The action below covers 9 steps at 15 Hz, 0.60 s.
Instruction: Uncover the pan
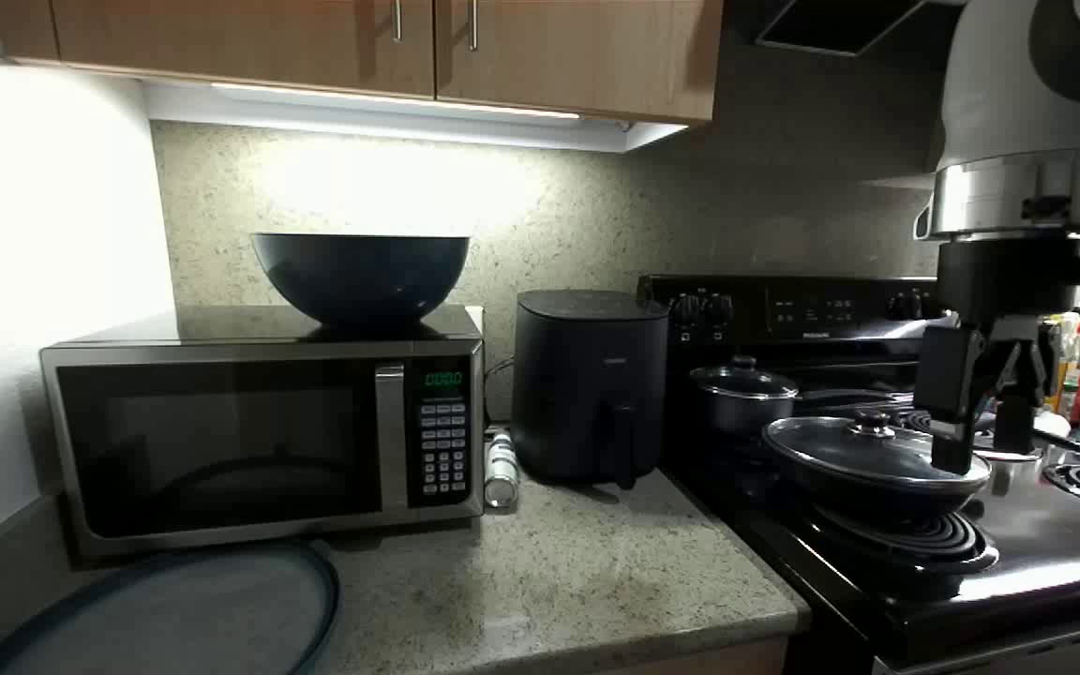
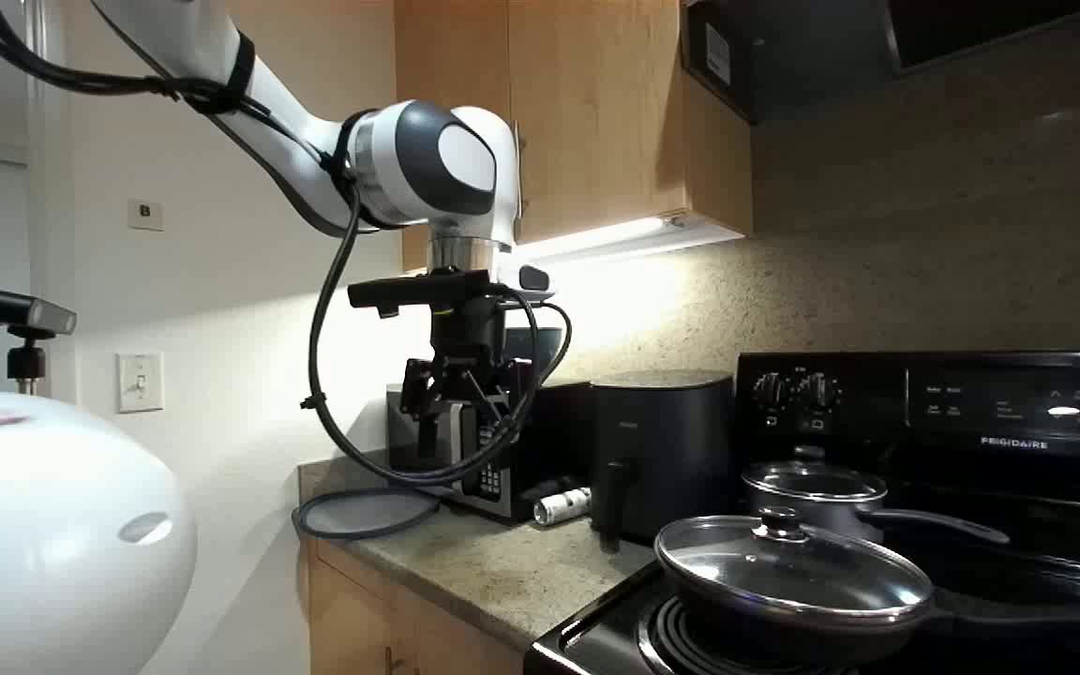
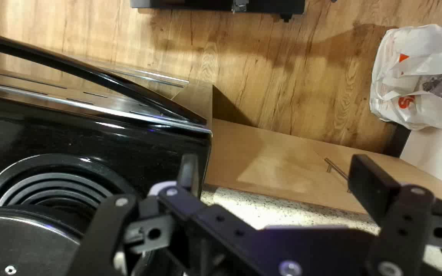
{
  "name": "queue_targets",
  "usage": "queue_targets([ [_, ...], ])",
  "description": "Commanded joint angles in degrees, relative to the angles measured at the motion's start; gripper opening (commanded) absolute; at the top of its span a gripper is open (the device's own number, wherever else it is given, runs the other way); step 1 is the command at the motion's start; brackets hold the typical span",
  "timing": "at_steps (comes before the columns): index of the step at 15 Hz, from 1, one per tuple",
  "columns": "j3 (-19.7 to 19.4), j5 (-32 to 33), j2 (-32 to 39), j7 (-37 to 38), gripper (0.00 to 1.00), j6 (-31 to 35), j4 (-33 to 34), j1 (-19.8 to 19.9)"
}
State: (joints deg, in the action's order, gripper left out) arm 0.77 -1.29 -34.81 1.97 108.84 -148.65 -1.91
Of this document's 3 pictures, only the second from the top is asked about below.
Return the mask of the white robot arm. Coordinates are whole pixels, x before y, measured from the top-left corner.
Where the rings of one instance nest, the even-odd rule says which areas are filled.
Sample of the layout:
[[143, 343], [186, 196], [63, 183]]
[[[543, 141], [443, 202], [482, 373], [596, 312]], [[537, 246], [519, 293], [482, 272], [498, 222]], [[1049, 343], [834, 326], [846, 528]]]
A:
[[[18, 40], [0, 57], [76, 95], [187, 100], [272, 173], [327, 237], [433, 226], [497, 238], [519, 216], [503, 116], [393, 100], [349, 118], [307, 112], [218, 0], [92, 0], [138, 75], [76, 72]], [[138, 675], [197, 575], [178, 473], [114, 425], [0, 388], [0, 675]]]

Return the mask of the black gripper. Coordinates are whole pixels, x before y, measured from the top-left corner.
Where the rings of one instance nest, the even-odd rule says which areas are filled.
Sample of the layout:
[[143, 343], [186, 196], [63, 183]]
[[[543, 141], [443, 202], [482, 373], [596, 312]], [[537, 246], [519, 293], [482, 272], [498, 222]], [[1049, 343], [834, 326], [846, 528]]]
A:
[[412, 417], [441, 417], [449, 400], [503, 412], [534, 388], [537, 360], [508, 352], [508, 306], [466, 301], [433, 312], [433, 355], [406, 362], [402, 400]]

